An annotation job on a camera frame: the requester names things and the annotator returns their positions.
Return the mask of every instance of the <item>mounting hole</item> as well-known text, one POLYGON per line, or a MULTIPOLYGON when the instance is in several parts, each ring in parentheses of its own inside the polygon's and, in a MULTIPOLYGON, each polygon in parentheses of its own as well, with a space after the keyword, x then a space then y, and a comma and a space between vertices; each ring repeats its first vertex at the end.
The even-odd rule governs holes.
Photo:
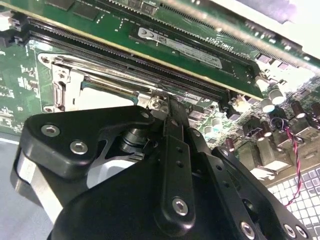
POLYGON ((181 154, 184 152, 180 147, 177 147, 176 150, 181 154))
POLYGON ((226 188, 230 188, 230 184, 227 183, 226 181, 223 181, 222 183, 223 183, 223 185, 224 185, 226 188))
POLYGON ((44 62, 45 64, 50 63, 49 59, 46 56, 42 56, 41 57, 42 62, 44 62))
POLYGON ((41 127, 41 132, 47 137, 56 137, 60 134, 60 129, 51 124, 46 124, 41 127))
POLYGON ((225 155, 225 156, 229 156, 229 153, 227 150, 225 149, 221 149, 221 152, 225 155))
POLYGON ((245 221, 242 221, 240 224, 240 227, 242 232, 248 239, 250 240, 255 239, 255 232, 248 223, 246 223, 245 221))
POLYGON ((43 107, 43 111, 45 111, 46 113, 53 113, 53 109, 50 106, 43 107))
POLYGON ((179 168, 183 168, 184 167, 184 164, 181 161, 176 161, 175 163, 179 168))
POLYGON ((295 231, 288 225, 288 224, 284 224, 284 229, 286 230, 286 233, 292 237, 293 239, 296 238, 296 233, 295 231))
POLYGON ((146 113, 146 112, 144 112, 144 111, 141 112, 141 115, 142 115, 144 118, 146 118, 146 119, 149 118, 149 114, 146 113))
POLYGON ((308 238, 307 233, 306 233, 300 226, 296 225, 296 226, 295 226, 295 229, 298 231, 298 233, 299 233, 302 237, 304 237, 305 239, 308 238))

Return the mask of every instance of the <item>black chip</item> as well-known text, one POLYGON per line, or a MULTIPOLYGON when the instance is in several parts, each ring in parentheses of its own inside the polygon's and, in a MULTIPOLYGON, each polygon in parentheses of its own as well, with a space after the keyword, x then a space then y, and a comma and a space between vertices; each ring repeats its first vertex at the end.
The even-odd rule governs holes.
POLYGON ((138 9, 141 6, 141 1, 139 0, 128 0, 128 6, 133 9, 138 9))
POLYGON ((73 11, 73 13, 75 15, 78 15, 80 17, 93 21, 97 17, 99 10, 92 6, 79 4, 75 7, 75 10, 73 11))
POLYGON ((210 138, 210 140, 208 141, 208 143, 214 144, 214 143, 216 143, 216 141, 217 141, 217 140, 215 140, 214 138, 210 138))
POLYGON ((239 128, 237 131, 235 131, 239 136, 242 136, 244 134, 244 131, 239 128))
POLYGON ((310 92, 308 90, 302 90, 300 92, 300 94, 301 94, 301 96, 306 97, 306 96, 308 96, 310 94, 310 92))
POLYGON ((156 6, 153 6, 151 4, 148 4, 148 3, 143 3, 142 4, 142 7, 141 7, 141 11, 145 14, 148 14, 148 15, 154 15, 157 11, 157 7, 156 6))
POLYGON ((68 11, 68 9, 74 4, 75 0, 45 0, 45 3, 59 9, 68 11))

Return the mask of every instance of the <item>black plastic part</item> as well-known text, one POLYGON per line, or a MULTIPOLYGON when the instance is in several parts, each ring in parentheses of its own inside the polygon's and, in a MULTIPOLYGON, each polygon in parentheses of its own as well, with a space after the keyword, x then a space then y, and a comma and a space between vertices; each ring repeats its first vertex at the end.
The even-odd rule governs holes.
POLYGON ((184 126, 189 127, 184 106, 168 99, 169 116, 164 121, 160 154, 160 201, 154 212, 159 228, 170 237, 184 236, 195 224, 195 200, 192 184, 189 146, 184 142, 184 126), (188 208, 184 215, 173 208, 181 199, 188 208))
POLYGON ((99 10, 85 4, 77 4, 73 10, 73 13, 82 18, 93 21, 97 17, 99 10))
POLYGON ((250 120, 243 125, 242 129, 246 138, 252 138, 262 130, 259 118, 252 116, 250 120))
POLYGON ((153 215, 159 179, 159 162, 149 159, 89 189, 64 207, 50 240, 229 240, 216 224, 209 184, 196 176, 194 227, 184 236, 168 237, 153 215))
POLYGON ((45 0, 45 3, 59 9, 68 11, 74 4, 75 0, 45 0))
POLYGON ((76 179, 88 173, 97 157, 99 141, 107 140, 111 145, 121 132, 137 127, 147 128, 153 122, 153 116, 140 106, 40 114, 25 121, 20 146, 31 161, 62 178, 76 179), (45 136, 41 127, 48 124, 58 127, 60 134, 45 136), (84 142, 88 151, 82 155, 74 154, 70 150, 73 141, 84 142))
POLYGON ((311 235, 307 228, 233 154, 226 156, 222 149, 215 147, 212 154, 223 161, 230 176, 233 176, 238 182, 240 186, 237 189, 238 194, 244 202, 251 203, 254 215, 250 217, 265 238, 268 240, 292 239, 284 228, 284 224, 287 224, 294 230, 295 239, 305 239, 298 233, 295 226, 300 226, 310 239, 311 235))
POLYGON ((15 43, 15 29, 8 29, 6 31, 0 31, 0 47, 8 48, 15 43))

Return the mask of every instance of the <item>green circuit board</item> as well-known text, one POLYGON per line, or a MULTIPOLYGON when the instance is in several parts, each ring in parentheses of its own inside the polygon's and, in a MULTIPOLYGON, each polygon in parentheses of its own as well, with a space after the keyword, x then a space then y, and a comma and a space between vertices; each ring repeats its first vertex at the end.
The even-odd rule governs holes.
MULTIPOLYGON (((45 106, 54 104, 52 71, 38 61, 40 53, 67 53, 48 44, 31 40, 25 47, 11 46, 0 49, 0 132, 19 135, 24 121, 31 115, 45 113, 45 106)), ((287 101, 281 105, 288 117, 292 117, 289 101, 298 100, 306 111, 310 105, 320 102, 320 79, 314 77, 302 82, 296 90, 292 90, 295 81, 288 82, 287 101)), ((243 113, 236 121, 227 119, 224 113, 219 112, 218 103, 190 95, 177 88, 166 86, 173 93, 185 97, 187 107, 195 104, 204 108, 206 114, 195 124, 195 127, 204 134, 204 128, 211 124, 213 118, 221 118, 223 128, 206 137, 208 145, 213 148, 221 145, 226 137, 238 138, 236 145, 248 141, 242 132, 243 124, 256 116, 268 120, 262 112, 260 102, 253 103, 249 111, 243 113)))
MULTIPOLYGON (((46 4, 48 2, 54 1, 3 0, 0 4, 37 20, 185 72, 203 81, 258 100, 262 99, 261 91, 255 84, 255 77, 259 74, 258 66, 246 57, 238 57, 231 53, 227 47, 211 44, 210 41, 204 41, 196 35, 177 31, 163 22, 128 11, 109 1, 93 1, 96 16, 91 19, 79 16, 77 9, 79 6, 88 8, 84 2, 92 1, 66 1, 74 2, 67 10, 46 4)), ((214 36, 208 36, 208 38, 213 37, 221 39, 221 43, 226 39, 216 33, 214 36)), ((236 46, 232 48, 237 48, 240 55, 254 58, 258 54, 256 50, 243 47, 237 41, 233 43, 236 46)))

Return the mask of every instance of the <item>white label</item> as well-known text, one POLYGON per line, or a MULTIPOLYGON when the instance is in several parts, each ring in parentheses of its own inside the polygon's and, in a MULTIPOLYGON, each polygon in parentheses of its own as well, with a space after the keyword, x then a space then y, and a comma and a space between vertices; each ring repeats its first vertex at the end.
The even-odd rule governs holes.
POLYGON ((153 31, 145 29, 143 27, 139 28, 138 36, 143 39, 153 40, 165 46, 168 46, 174 50, 179 51, 180 53, 187 55, 188 57, 197 59, 201 62, 214 66, 218 69, 222 69, 222 64, 219 58, 211 56, 203 51, 199 51, 190 46, 182 44, 177 41, 173 41, 167 37, 159 35, 153 31))

